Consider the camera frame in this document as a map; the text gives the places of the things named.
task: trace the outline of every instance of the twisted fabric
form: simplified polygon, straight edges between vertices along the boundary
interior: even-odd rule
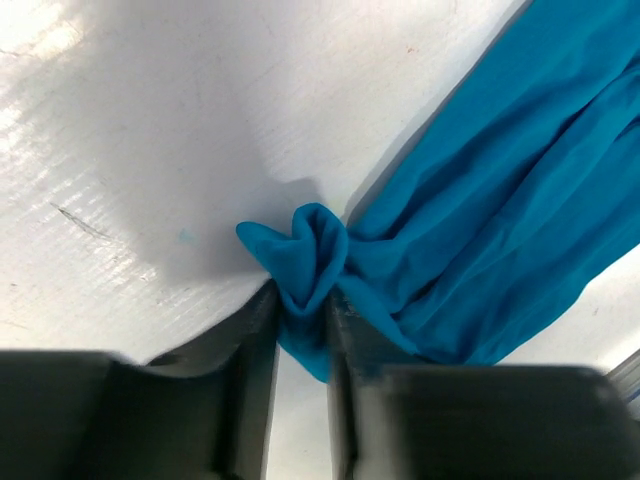
[[[334,287],[442,363],[495,363],[560,316],[640,243],[639,32],[637,0],[534,1],[356,224],[310,204],[291,236],[238,225],[280,288],[282,346],[327,380]]]

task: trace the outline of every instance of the scratch mark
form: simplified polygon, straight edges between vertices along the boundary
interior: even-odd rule
[[[258,16],[260,17],[260,20],[262,20],[262,23],[267,29],[267,32],[269,32],[269,36],[271,38],[275,38],[275,34],[273,33],[273,30],[271,30],[271,25],[269,25],[269,22],[267,22],[267,19],[264,18],[264,15],[262,14],[262,12],[258,12]]]
[[[272,71],[278,68],[280,65],[284,63],[284,60],[278,60],[276,63],[267,68],[264,72],[260,73],[257,77],[251,80],[249,83],[244,85],[242,88],[246,91],[253,87],[256,83],[260,82],[264,77],[269,75]]]
[[[3,320],[2,323],[11,327],[21,328],[22,330],[31,330],[29,327],[25,327],[24,325],[20,325],[19,323],[9,322],[7,320]]]
[[[62,215],[65,216],[65,218],[67,220],[71,220],[73,223],[75,223],[83,232],[88,233],[89,235],[91,235],[94,238],[98,238],[100,240],[113,240],[109,235],[107,235],[106,233],[103,233],[99,230],[96,230],[95,228],[93,228],[91,225],[89,225],[86,222],[83,222],[82,220],[80,220],[78,217],[76,217],[75,215],[73,215],[72,213],[70,213],[68,210],[66,210],[65,208],[62,208],[60,205],[56,205],[53,202],[49,203],[53,208],[55,208],[56,210],[58,210]]]
[[[196,101],[198,102],[198,109],[202,110],[202,91],[200,88],[200,70],[198,69],[196,69],[196,71],[193,72],[193,82],[195,84]]]
[[[31,55],[29,53],[11,52],[11,51],[5,50],[3,48],[0,48],[0,54],[8,55],[8,56],[14,57],[14,58],[23,58],[23,57],[35,58],[34,55]]]

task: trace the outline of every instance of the black plastic part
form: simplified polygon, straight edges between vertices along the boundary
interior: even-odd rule
[[[0,478],[258,480],[278,295],[146,367],[100,353],[0,353]]]
[[[640,475],[640,430],[595,371],[427,364],[340,292],[328,300],[327,327],[339,480]]]

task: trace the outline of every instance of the blue fabric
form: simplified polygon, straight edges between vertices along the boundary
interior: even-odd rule
[[[639,52],[638,0],[534,1],[352,227],[318,204],[290,236],[238,225],[279,285],[282,346],[327,379],[335,286],[444,363],[492,364],[553,322],[640,243]]]

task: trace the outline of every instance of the white surface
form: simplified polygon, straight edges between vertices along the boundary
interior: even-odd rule
[[[265,278],[234,225],[347,218],[521,3],[0,0],[0,348],[144,361],[224,318]],[[509,360],[615,366],[639,266]],[[328,442],[283,355],[268,478],[330,478]]]

